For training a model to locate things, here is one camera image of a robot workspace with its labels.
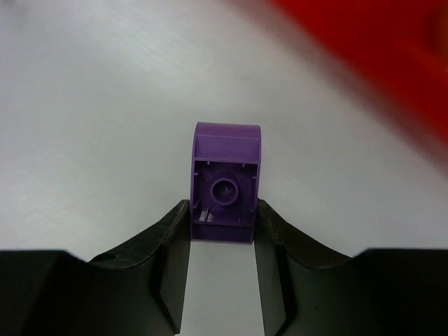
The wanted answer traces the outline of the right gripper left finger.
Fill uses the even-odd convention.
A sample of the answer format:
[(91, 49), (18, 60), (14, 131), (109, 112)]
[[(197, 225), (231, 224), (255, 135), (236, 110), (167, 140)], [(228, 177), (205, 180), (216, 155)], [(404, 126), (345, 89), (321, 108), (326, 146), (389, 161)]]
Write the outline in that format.
[(190, 255), (189, 203), (91, 261), (1, 252), (2, 335), (176, 335)]

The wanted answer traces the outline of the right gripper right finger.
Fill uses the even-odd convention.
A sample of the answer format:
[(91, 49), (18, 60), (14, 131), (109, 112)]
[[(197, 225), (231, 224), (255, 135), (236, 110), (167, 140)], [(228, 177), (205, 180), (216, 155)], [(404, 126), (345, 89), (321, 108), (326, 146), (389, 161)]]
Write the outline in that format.
[(338, 253), (259, 201), (255, 231), (266, 335), (446, 335), (447, 252)]

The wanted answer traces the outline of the purple curved lego brick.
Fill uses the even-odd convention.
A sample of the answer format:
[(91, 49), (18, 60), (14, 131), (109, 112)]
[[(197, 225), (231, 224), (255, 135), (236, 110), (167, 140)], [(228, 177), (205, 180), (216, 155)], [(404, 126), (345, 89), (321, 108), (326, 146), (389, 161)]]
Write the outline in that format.
[(190, 180), (193, 240), (253, 241), (261, 159), (260, 126), (196, 124)]

